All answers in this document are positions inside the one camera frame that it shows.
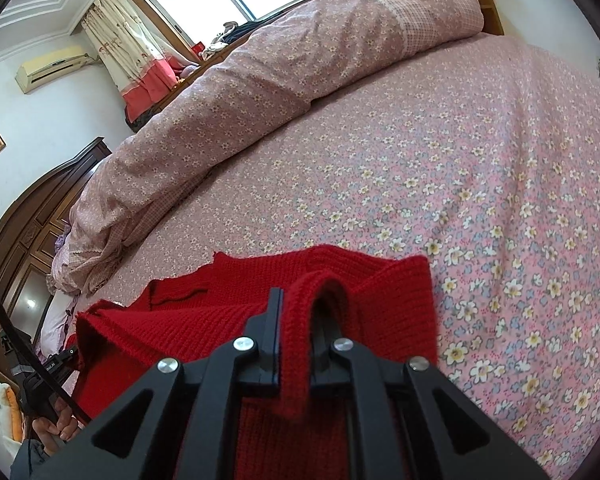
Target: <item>gray sleeve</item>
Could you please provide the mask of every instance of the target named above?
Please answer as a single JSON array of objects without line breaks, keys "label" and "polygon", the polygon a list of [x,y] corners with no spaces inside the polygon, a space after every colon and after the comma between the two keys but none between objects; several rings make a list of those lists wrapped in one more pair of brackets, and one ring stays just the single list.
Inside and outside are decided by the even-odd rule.
[{"label": "gray sleeve", "polygon": [[49,460],[49,455],[43,449],[39,441],[25,440],[11,464],[10,480],[29,480],[36,468]]}]

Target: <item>dark wood headboard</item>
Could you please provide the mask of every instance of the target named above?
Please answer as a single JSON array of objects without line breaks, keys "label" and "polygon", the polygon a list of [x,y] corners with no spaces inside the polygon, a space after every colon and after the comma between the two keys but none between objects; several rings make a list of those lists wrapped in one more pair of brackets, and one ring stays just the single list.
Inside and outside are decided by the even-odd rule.
[{"label": "dark wood headboard", "polygon": [[[33,183],[0,219],[0,298],[14,325],[32,339],[52,299],[46,276],[56,238],[98,163],[110,153],[98,137]],[[11,383],[1,348],[0,380]]]}]

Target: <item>red sweater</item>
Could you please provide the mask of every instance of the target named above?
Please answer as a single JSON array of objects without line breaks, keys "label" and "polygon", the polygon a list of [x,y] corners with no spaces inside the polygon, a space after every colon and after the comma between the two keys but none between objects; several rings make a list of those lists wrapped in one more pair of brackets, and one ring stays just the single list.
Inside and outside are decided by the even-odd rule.
[{"label": "red sweater", "polygon": [[310,401],[308,389],[312,305],[335,285],[344,290],[333,305],[344,335],[387,359],[417,354],[437,361],[423,256],[383,260],[333,246],[242,260],[218,253],[193,274],[152,281],[128,308],[100,301],[81,314],[82,373],[74,397],[97,416],[162,357],[188,362],[208,356],[240,336],[278,286],[285,291],[280,398],[243,403],[235,479],[345,480],[343,405]]}]

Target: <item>wall-mounted air conditioner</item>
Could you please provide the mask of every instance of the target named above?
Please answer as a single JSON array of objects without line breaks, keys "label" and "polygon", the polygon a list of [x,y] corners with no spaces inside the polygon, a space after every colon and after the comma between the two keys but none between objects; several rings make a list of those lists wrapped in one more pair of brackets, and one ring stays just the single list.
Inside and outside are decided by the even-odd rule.
[{"label": "wall-mounted air conditioner", "polygon": [[40,85],[93,62],[83,47],[71,46],[23,63],[16,74],[16,81],[26,94]]}]

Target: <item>silver rivet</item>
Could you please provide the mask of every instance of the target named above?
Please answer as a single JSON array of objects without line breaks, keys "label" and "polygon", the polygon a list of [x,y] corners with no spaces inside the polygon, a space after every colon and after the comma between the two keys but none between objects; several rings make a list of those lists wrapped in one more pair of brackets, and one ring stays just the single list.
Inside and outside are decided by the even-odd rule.
[{"label": "silver rivet", "polygon": [[178,361],[173,357],[165,357],[158,362],[158,370],[163,374],[170,374],[178,369]]},{"label": "silver rivet", "polygon": [[425,357],[416,355],[415,357],[409,359],[409,366],[411,367],[411,370],[423,372],[429,368],[429,361],[427,361]]},{"label": "silver rivet", "polygon": [[246,352],[253,348],[254,342],[250,337],[239,337],[234,341],[234,348],[240,352]]},{"label": "silver rivet", "polygon": [[346,337],[341,337],[333,342],[333,347],[338,352],[348,352],[353,348],[353,341],[351,339],[347,339]]}]

